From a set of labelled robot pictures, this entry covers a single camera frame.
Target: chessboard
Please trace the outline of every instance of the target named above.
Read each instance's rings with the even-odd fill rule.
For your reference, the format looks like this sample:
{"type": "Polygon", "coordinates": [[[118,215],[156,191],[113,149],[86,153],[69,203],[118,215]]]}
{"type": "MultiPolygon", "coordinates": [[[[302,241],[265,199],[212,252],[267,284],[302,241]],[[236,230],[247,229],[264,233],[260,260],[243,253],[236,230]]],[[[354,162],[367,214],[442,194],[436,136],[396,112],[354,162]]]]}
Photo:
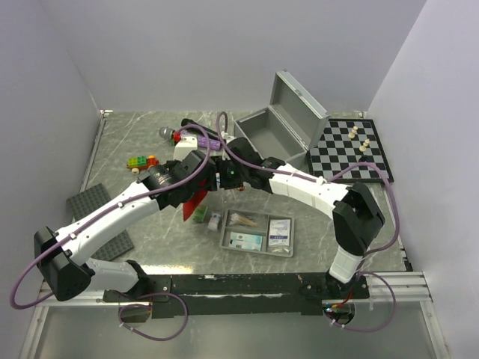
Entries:
{"type": "MultiPolygon", "coordinates": [[[[329,120],[317,146],[309,151],[310,173],[313,176],[328,179],[357,162],[374,163],[384,173],[389,182],[394,182],[373,120],[329,120]],[[357,135],[351,139],[348,134],[354,126],[358,127],[357,135]],[[370,141],[369,146],[365,152],[361,152],[359,147],[366,138],[370,141]]],[[[362,182],[382,182],[375,170],[365,166],[354,168],[335,182],[350,183],[358,180],[362,182]]]]}

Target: open box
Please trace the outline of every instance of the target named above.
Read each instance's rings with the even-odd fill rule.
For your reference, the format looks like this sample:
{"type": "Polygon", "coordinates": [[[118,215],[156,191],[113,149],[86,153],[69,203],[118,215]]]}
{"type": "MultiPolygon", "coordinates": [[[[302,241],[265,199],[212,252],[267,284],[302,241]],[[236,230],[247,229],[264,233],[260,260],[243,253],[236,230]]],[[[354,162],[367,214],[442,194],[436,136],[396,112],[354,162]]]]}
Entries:
{"type": "Polygon", "coordinates": [[[238,209],[227,209],[223,225],[222,225],[222,234],[219,240],[219,246],[224,249],[232,249],[234,251],[244,251],[250,253],[258,253],[258,254],[269,254],[272,256],[278,257],[292,257],[293,256],[293,246],[294,243],[294,218],[287,217],[283,215],[271,215],[268,213],[256,213],[256,212],[249,212],[244,210],[238,209]],[[233,213],[239,213],[244,215],[245,217],[254,218],[254,221],[257,223],[257,227],[248,227],[241,224],[230,224],[230,218],[233,213]],[[272,219],[288,219],[290,220],[290,244],[288,245],[288,252],[271,252],[268,251],[268,235],[269,235],[269,223],[272,219]],[[251,250],[251,249],[243,249],[243,248],[235,248],[231,246],[231,234],[232,233],[241,233],[246,235],[254,235],[254,236],[261,236],[261,246],[260,250],[251,250]]]}
{"type": "Polygon", "coordinates": [[[269,106],[235,121],[234,134],[247,138],[263,158],[276,157],[308,171],[306,155],[327,122],[324,107],[283,70],[276,73],[269,106]]]}

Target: gray marble surface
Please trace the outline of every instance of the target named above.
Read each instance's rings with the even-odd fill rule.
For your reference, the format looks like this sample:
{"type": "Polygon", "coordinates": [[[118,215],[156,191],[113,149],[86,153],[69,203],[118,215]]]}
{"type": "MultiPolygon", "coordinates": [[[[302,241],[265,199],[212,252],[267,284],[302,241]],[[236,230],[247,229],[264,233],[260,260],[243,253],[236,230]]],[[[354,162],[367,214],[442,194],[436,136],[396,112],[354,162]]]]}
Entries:
{"type": "MultiPolygon", "coordinates": [[[[177,128],[184,118],[212,127],[217,112],[118,112],[106,118],[98,151],[88,178],[88,187],[102,183],[111,197],[120,194],[135,176],[126,169],[129,157],[155,155],[160,162],[173,158],[167,141],[158,136],[162,126],[177,128]]],[[[249,112],[228,112],[231,121],[249,112]]],[[[370,188],[386,216],[373,246],[384,245],[394,231],[382,187],[370,188]]],[[[128,228],[135,249],[117,261],[136,260],[149,274],[180,273],[275,273],[326,271],[334,259],[337,244],[334,227],[323,213],[296,200],[247,188],[245,191],[217,191],[204,203],[214,211],[227,208],[289,215],[296,219],[292,258],[250,254],[219,247],[219,233],[207,224],[183,222],[182,207],[169,207],[128,228]]],[[[404,271],[399,245],[370,256],[364,269],[404,271]]]]}

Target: cable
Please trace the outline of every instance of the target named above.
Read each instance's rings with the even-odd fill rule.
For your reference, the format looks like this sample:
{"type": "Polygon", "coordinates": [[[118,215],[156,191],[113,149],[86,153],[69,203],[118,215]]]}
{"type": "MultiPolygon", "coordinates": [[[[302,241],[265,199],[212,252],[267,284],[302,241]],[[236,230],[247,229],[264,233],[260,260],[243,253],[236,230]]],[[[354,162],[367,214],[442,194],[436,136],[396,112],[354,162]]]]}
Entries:
{"type": "MultiPolygon", "coordinates": [[[[174,183],[173,185],[168,185],[166,187],[163,187],[163,188],[159,188],[159,189],[155,189],[153,191],[149,191],[149,192],[145,192],[145,193],[142,193],[142,194],[137,194],[136,196],[133,196],[133,197],[130,197],[130,198],[127,198],[126,200],[122,200],[121,202],[123,204],[128,204],[128,203],[131,203],[135,200],[139,200],[143,197],[149,197],[149,196],[153,196],[155,194],[159,194],[159,193],[162,193],[164,191],[169,191],[170,189],[173,189],[173,188],[176,188],[176,187],[180,187],[181,185],[184,185],[185,183],[187,183],[188,181],[192,180],[193,178],[195,178],[204,168],[205,166],[207,165],[208,163],[208,160],[210,159],[210,152],[211,152],[211,147],[210,147],[210,140],[207,136],[207,133],[206,131],[201,127],[201,126],[198,126],[198,125],[193,125],[193,124],[190,124],[190,125],[186,125],[186,126],[182,126],[180,129],[178,129],[178,132],[181,132],[181,130],[184,130],[184,129],[190,129],[190,128],[196,128],[196,129],[199,129],[203,136],[207,139],[207,153],[204,157],[204,160],[202,161],[202,163],[200,163],[200,165],[198,166],[198,168],[196,169],[196,171],[194,171],[192,174],[190,174],[189,176],[187,176],[187,178],[185,179],[182,179],[181,181],[179,182],[176,182],[174,183]]],[[[79,235],[83,230],[87,229],[88,227],[90,227],[93,223],[95,223],[96,221],[98,221],[99,219],[101,219],[102,217],[104,217],[105,215],[109,214],[110,212],[112,212],[113,210],[117,209],[118,208],[118,204],[115,203],[115,204],[112,204],[110,207],[106,208],[105,210],[103,210],[102,212],[100,212],[99,214],[95,215],[93,218],[91,218],[90,220],[86,221],[83,225],[81,225],[80,227],[76,228],[72,234],[74,234],[75,236],[79,235]]],[[[38,256],[37,258],[35,258],[33,260],[33,262],[31,262],[27,268],[23,271],[23,273],[19,276],[19,278],[16,280],[15,284],[13,285],[13,288],[12,290],[10,291],[10,306],[13,308],[13,309],[17,309],[17,310],[22,310],[22,309],[27,309],[27,308],[30,308],[30,307],[34,307],[35,305],[41,303],[42,301],[50,298],[52,295],[53,295],[53,292],[37,299],[36,301],[33,301],[31,303],[28,303],[28,304],[18,304],[15,300],[15,297],[16,297],[16,292],[18,291],[18,288],[20,287],[20,284],[23,282],[23,279],[26,277],[26,275],[38,264],[40,263],[45,257],[47,257],[48,255],[50,255],[54,250],[56,250],[57,248],[63,246],[65,243],[67,243],[68,241],[70,241],[72,238],[71,236],[67,236],[66,238],[63,238],[61,241],[58,241],[55,245],[53,245],[52,247],[50,247],[49,249],[47,249],[46,251],[44,251],[40,256],[38,256]]]]}
{"type": "MultiPolygon", "coordinates": [[[[225,116],[225,121],[226,121],[226,123],[228,123],[227,113],[224,112],[224,111],[220,112],[218,114],[217,118],[216,118],[216,131],[217,132],[219,132],[219,130],[220,130],[219,122],[220,122],[222,116],[225,116]]],[[[254,168],[256,170],[271,172],[271,173],[274,173],[274,174],[283,174],[283,175],[286,175],[286,176],[295,176],[295,177],[301,178],[303,180],[307,180],[307,181],[310,181],[310,182],[316,182],[315,178],[313,179],[313,178],[310,178],[310,177],[307,177],[307,176],[304,176],[304,175],[301,175],[301,174],[298,174],[298,173],[291,173],[291,172],[288,172],[288,171],[280,171],[280,170],[276,170],[276,169],[272,169],[272,168],[262,168],[261,166],[253,165],[252,163],[249,163],[249,162],[241,159],[237,155],[235,155],[233,153],[233,151],[231,151],[231,149],[228,146],[226,146],[225,140],[221,136],[219,136],[218,140],[221,142],[223,148],[225,149],[225,151],[227,152],[227,154],[230,157],[232,157],[233,159],[236,159],[239,163],[241,163],[245,166],[248,166],[250,168],[254,168]]],[[[392,236],[389,243],[387,243],[386,245],[383,245],[382,247],[370,249],[369,251],[367,251],[364,254],[364,256],[366,257],[369,254],[376,253],[376,252],[379,252],[379,251],[384,251],[384,250],[390,248],[397,241],[397,238],[399,237],[399,230],[400,230],[400,219],[399,219],[399,213],[397,211],[396,198],[394,197],[394,192],[392,191],[391,184],[389,183],[388,179],[384,176],[384,174],[382,174],[382,171],[374,163],[359,162],[359,163],[352,164],[348,168],[346,168],[345,170],[342,170],[340,173],[338,173],[338,174],[334,175],[333,177],[327,179],[327,181],[328,182],[333,182],[333,181],[337,180],[338,178],[342,177],[346,172],[349,172],[353,168],[361,167],[361,166],[366,166],[366,167],[369,167],[369,168],[372,168],[373,170],[375,170],[377,172],[377,174],[379,175],[379,178],[384,182],[384,185],[385,185],[385,188],[386,188],[386,194],[388,195],[389,201],[391,202],[392,214],[393,214],[394,225],[395,225],[394,235],[392,236]]]]}
{"type": "Polygon", "coordinates": [[[373,333],[375,331],[380,331],[380,330],[386,328],[388,325],[390,325],[391,322],[392,322],[392,319],[396,315],[396,309],[397,309],[396,295],[394,294],[394,290],[392,290],[391,285],[389,285],[389,283],[386,282],[386,280],[383,277],[381,277],[380,275],[378,275],[376,273],[373,273],[371,271],[360,271],[358,274],[359,275],[363,275],[363,274],[373,275],[374,277],[381,280],[388,287],[389,292],[391,292],[391,297],[392,297],[392,311],[391,311],[391,315],[389,316],[388,320],[386,320],[384,323],[382,323],[381,325],[378,325],[377,327],[374,327],[374,328],[355,328],[355,327],[351,327],[351,326],[341,325],[341,324],[337,323],[336,321],[332,320],[332,318],[330,316],[328,316],[327,314],[326,314],[326,318],[328,318],[329,321],[335,327],[343,328],[343,329],[346,329],[347,331],[359,331],[359,332],[362,332],[362,333],[373,333]]]}
{"type": "Polygon", "coordinates": [[[176,338],[178,335],[181,334],[181,332],[185,329],[186,327],[186,323],[188,323],[188,307],[186,306],[186,303],[185,301],[180,298],[178,295],[176,294],[173,294],[173,293],[167,293],[167,292],[163,292],[163,293],[153,293],[153,294],[145,294],[145,295],[141,295],[139,296],[137,299],[144,299],[144,298],[150,298],[150,297],[156,297],[156,296],[159,296],[159,295],[166,295],[167,297],[172,297],[172,298],[175,298],[177,299],[181,305],[183,306],[183,311],[185,313],[185,319],[183,320],[183,324],[181,325],[180,329],[178,329],[178,331],[174,334],[172,334],[171,336],[169,337],[166,337],[166,338],[158,338],[158,337],[152,337],[151,335],[148,335],[148,334],[145,334],[137,329],[134,329],[132,327],[130,327],[127,323],[125,323],[122,319],[121,319],[121,314],[122,312],[125,310],[125,309],[128,309],[128,308],[149,308],[150,306],[149,305],[146,305],[146,304],[128,304],[127,306],[125,307],[122,307],[119,311],[118,311],[118,320],[120,321],[120,326],[121,327],[124,327],[126,329],[128,329],[129,331],[137,334],[137,335],[140,335],[142,336],[143,338],[147,338],[149,340],[154,340],[156,342],[165,342],[167,340],[171,340],[171,339],[174,339],[176,338]]]}

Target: gray wall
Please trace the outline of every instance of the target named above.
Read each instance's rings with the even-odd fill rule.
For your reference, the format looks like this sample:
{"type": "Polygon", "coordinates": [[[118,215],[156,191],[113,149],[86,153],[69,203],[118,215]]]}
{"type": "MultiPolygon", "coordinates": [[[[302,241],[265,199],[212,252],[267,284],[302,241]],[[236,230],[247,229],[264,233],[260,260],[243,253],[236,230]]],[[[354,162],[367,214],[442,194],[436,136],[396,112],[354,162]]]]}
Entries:
{"type": "Polygon", "coordinates": [[[99,108],[255,110],[288,69],[367,109],[425,0],[40,0],[99,108]]]}
{"type": "MultiPolygon", "coordinates": [[[[8,293],[33,260],[33,234],[65,225],[79,190],[98,113],[86,84],[37,0],[0,1],[0,357],[17,358],[31,310],[8,293]]],[[[19,296],[36,298],[37,271],[19,296]]]]}
{"type": "Polygon", "coordinates": [[[429,0],[370,107],[455,358],[479,349],[478,14],[477,0],[429,0]]]}

